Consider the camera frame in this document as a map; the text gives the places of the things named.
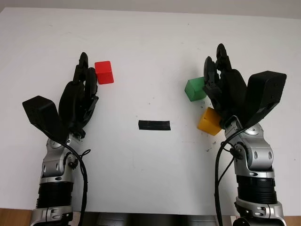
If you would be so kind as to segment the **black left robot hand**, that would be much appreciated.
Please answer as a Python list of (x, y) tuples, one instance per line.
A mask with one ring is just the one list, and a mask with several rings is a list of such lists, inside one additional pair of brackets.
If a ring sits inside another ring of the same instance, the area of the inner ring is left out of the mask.
[(68, 82), (59, 102), (59, 117), (75, 137), (82, 139), (84, 127), (90, 121), (99, 99), (95, 69), (88, 66), (88, 56), (82, 52), (73, 80)]

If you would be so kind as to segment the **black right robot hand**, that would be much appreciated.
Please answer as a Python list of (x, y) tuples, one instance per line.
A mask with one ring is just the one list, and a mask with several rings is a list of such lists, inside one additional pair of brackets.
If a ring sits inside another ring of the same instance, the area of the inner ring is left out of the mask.
[(216, 61), (208, 56), (204, 63), (203, 90), (211, 100), (214, 110), (221, 117), (219, 125), (225, 129), (239, 117), (245, 100), (247, 85), (236, 69), (233, 69), (225, 46), (220, 43), (216, 51)]

